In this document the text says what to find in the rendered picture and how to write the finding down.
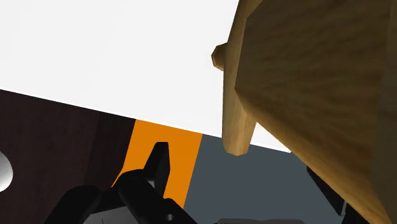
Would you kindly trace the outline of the light wooden bedside cabinet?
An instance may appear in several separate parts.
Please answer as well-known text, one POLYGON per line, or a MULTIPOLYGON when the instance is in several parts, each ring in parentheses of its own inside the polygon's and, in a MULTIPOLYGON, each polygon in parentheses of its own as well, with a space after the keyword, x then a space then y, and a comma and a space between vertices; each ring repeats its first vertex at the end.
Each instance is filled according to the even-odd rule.
POLYGON ((260 124, 369 224, 397 224, 397 0, 239 0, 212 63, 226 152, 260 124))

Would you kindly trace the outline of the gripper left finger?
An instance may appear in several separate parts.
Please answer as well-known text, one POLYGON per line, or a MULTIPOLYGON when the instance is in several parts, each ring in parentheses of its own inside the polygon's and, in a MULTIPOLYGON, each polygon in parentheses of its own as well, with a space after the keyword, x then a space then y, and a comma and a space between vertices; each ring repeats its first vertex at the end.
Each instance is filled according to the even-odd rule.
POLYGON ((43 224, 121 224, 98 217, 121 208, 132 216, 123 224, 198 224, 173 199, 164 198, 170 170, 169 144, 157 142, 143 169, 124 172, 104 192, 92 185, 68 190, 43 224))

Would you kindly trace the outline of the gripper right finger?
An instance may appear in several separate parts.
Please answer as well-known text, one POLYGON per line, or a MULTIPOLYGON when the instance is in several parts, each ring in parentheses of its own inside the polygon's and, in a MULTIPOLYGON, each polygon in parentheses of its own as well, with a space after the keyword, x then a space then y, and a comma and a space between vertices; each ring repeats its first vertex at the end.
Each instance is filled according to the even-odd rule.
POLYGON ((309 166, 307 173, 339 216, 343 216, 341 224, 370 224, 336 191, 324 182, 309 166))

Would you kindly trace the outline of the white rounded object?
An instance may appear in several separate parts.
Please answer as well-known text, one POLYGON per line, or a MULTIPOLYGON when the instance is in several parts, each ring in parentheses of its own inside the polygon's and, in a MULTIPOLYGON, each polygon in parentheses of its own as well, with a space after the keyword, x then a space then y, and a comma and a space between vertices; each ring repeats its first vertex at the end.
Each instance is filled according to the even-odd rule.
POLYGON ((7 189, 13 179, 13 168, 4 153, 0 151, 0 192, 7 189))

